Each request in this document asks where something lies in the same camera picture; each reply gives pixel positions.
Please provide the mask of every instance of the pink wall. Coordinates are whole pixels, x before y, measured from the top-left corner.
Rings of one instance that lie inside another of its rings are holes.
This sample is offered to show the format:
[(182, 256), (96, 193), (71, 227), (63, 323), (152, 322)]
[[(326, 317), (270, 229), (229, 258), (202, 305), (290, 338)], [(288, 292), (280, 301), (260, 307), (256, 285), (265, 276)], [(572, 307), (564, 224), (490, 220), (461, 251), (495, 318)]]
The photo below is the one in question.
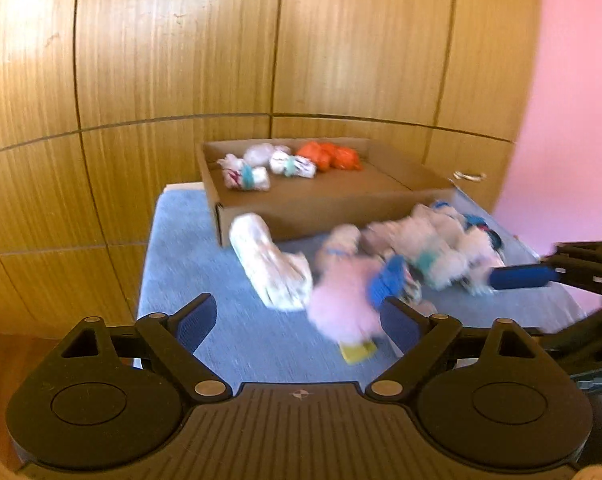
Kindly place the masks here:
[[(530, 100), (495, 217), (538, 253), (602, 240), (602, 0), (542, 0)], [(590, 296), (577, 298), (599, 304)]]

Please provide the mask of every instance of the drawer handle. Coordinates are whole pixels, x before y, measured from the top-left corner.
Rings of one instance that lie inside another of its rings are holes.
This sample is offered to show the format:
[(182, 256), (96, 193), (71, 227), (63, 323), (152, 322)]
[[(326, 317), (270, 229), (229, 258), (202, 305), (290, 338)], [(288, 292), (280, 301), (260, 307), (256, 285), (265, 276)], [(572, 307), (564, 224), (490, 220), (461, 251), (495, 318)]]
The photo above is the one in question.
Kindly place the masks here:
[(456, 178), (457, 180), (469, 180), (470, 182), (481, 182), (483, 180), (485, 180), (488, 176), (485, 173), (480, 173), (480, 174), (467, 174), (467, 173), (462, 173), (462, 171), (455, 171), (452, 176), (454, 178)]

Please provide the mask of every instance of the yellow tag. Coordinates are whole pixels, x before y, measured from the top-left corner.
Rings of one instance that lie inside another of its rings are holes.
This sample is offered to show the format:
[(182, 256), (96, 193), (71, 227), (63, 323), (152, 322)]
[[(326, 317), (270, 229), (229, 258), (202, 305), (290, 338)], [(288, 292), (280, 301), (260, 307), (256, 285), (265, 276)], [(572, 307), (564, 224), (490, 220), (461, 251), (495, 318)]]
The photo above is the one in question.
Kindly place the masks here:
[(377, 351), (377, 345), (372, 341), (366, 341), (361, 345), (355, 346), (340, 344), (339, 349), (341, 350), (341, 355), (345, 359), (345, 362), (349, 365), (354, 365), (372, 357)]

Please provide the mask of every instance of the wooden floor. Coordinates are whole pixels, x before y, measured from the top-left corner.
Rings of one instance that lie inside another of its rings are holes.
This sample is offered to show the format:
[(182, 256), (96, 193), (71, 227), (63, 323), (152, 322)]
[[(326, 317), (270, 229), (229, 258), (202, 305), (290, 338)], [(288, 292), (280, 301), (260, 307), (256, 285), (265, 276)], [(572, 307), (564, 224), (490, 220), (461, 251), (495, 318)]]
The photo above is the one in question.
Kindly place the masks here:
[(12, 393), (58, 341), (0, 335), (0, 460), (15, 470), (20, 462), (5, 426), (5, 409)]

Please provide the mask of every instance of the open cardboard box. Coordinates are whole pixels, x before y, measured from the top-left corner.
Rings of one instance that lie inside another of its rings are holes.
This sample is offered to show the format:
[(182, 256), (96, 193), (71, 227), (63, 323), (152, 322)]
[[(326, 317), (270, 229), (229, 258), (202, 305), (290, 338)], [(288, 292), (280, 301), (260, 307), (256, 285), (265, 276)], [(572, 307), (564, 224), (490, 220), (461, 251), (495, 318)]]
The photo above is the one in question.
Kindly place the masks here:
[[(362, 171), (330, 170), (315, 178), (270, 173), (269, 191), (227, 189), (219, 158), (243, 156), (253, 144), (271, 142), (292, 148), (309, 140), (333, 142), (359, 153)], [(396, 220), (418, 203), (451, 200), (453, 184), (379, 140), (349, 137), (330, 139), (220, 140), (197, 145), (197, 160), (206, 190), (217, 239), (229, 245), (233, 220), (244, 213), (260, 215), (273, 240), (301, 238), (329, 232), (339, 224), (364, 227), (370, 222)]]

